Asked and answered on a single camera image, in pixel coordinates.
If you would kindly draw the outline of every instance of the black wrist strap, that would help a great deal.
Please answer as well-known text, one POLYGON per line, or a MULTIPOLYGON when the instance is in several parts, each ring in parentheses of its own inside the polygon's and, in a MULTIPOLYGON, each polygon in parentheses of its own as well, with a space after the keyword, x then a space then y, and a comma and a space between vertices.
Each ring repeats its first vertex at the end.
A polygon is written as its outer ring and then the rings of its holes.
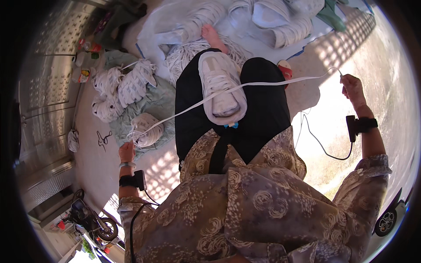
POLYGON ((346 117, 346 124, 348 125, 349 140, 353 143, 356 140, 356 136, 360 133, 368 133, 371 129, 377 128, 377 120, 362 117, 355 119, 354 115, 346 117))
POLYGON ((124 175, 120 177, 119 185, 124 186, 133 186, 140 189, 140 191, 146 190, 146 180, 145 172, 143 170, 135 171, 134 175, 124 175))

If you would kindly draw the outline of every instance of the person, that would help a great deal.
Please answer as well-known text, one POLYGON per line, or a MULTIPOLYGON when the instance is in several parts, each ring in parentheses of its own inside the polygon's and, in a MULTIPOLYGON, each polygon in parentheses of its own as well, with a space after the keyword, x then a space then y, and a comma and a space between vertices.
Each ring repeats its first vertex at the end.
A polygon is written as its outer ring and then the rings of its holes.
MULTIPOLYGON (((198 61, 228 49, 211 26, 198 53, 176 84, 176 113, 203 99, 198 61)), ((280 82, 272 62, 244 63, 241 83, 280 82)), ((374 118, 361 81, 341 77, 342 93, 359 118, 374 118)), ((333 201, 303 182, 306 166, 293 146, 283 86, 245 86, 247 112, 238 128, 215 125, 203 106, 176 118, 180 185, 157 208, 145 205, 133 223, 133 262, 359 262, 375 225, 388 174, 378 128, 362 134, 362 160, 333 201)), ((119 151, 133 161, 133 143, 119 151)), ((122 167, 120 176, 131 174, 122 167)), ((118 212, 131 262, 130 224, 146 203, 136 188, 120 187, 118 212)))

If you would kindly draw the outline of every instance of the red sandal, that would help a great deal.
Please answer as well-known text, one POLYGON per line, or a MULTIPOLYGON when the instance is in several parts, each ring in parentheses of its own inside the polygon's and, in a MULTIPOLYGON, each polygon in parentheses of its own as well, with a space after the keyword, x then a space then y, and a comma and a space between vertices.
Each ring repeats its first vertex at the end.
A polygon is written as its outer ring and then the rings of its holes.
POLYGON ((278 68, 281 70, 282 75, 284 75, 285 80, 290 80, 292 78, 291 66, 286 60, 281 60, 278 62, 278 68))

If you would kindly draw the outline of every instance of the white car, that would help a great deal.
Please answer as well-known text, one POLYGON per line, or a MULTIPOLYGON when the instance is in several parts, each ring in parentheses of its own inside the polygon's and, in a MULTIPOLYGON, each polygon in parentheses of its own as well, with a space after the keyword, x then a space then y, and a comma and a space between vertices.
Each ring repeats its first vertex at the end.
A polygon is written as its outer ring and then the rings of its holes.
POLYGON ((411 195, 409 193, 406 200, 400 199, 402 188, 389 204, 386 211, 378 218, 374 231, 368 243, 367 252, 362 263, 371 262, 392 240, 408 210, 408 200, 411 195))

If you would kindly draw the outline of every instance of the hand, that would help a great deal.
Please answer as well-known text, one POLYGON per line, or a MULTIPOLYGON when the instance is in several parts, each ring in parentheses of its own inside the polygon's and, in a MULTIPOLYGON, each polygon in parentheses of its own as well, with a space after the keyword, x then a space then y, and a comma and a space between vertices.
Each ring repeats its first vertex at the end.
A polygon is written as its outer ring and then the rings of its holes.
POLYGON ((120 155, 121 162, 133 162, 135 155, 133 141, 123 144, 118 149, 118 155, 120 155))
POLYGON ((359 78, 346 74, 341 77, 340 82, 344 85, 342 88, 342 94, 351 101, 355 111, 359 107, 367 105, 364 92, 362 90, 362 83, 359 78))

